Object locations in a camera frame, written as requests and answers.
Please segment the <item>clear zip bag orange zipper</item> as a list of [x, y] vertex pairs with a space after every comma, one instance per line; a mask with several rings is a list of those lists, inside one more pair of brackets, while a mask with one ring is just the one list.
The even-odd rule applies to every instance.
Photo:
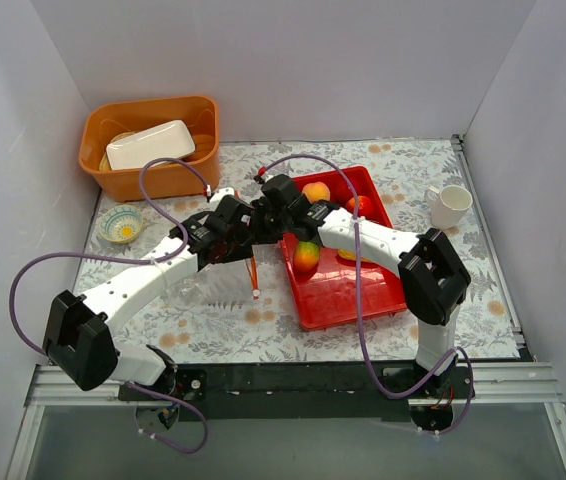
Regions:
[[186, 304], [239, 304], [253, 299], [254, 287], [246, 260], [210, 264], [170, 289], [173, 299]]

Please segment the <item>red plastic tray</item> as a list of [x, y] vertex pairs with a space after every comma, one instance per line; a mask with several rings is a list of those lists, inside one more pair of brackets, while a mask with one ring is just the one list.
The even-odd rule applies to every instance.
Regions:
[[[376, 185], [363, 166], [349, 167], [344, 173], [357, 193], [373, 199], [382, 214], [377, 224], [391, 227]], [[355, 303], [355, 263], [344, 260], [335, 249], [323, 248], [318, 265], [305, 274], [294, 271], [292, 260], [297, 238], [286, 234], [280, 242], [290, 280], [299, 322], [306, 330], [318, 330], [357, 320]], [[394, 314], [407, 309], [401, 281], [390, 271], [362, 264], [362, 315], [365, 319]]]

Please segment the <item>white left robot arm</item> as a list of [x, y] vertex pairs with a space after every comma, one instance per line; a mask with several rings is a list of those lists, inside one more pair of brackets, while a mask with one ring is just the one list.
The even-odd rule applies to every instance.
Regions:
[[83, 391], [107, 380], [134, 382], [156, 400], [176, 386], [176, 363], [152, 346], [116, 343], [125, 324], [170, 286], [209, 264], [229, 263], [252, 253], [249, 224], [254, 209], [229, 194], [212, 211], [174, 227], [143, 259], [80, 295], [54, 298], [43, 348]]

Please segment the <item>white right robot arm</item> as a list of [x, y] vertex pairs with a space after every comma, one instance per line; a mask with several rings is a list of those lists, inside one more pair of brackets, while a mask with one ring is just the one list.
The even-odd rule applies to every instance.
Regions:
[[373, 376], [379, 390], [398, 399], [417, 391], [434, 398], [449, 389], [460, 350], [454, 345], [456, 320], [471, 278], [446, 234], [435, 228], [424, 234], [397, 231], [365, 219], [361, 214], [361, 196], [347, 176], [342, 177], [342, 183], [354, 201], [351, 210], [329, 198], [310, 200], [284, 174], [268, 178], [260, 171], [254, 180], [261, 185], [267, 227], [355, 255], [359, 328], [363, 327], [361, 261], [369, 260], [400, 279], [407, 309], [418, 319], [416, 384], [393, 393]]

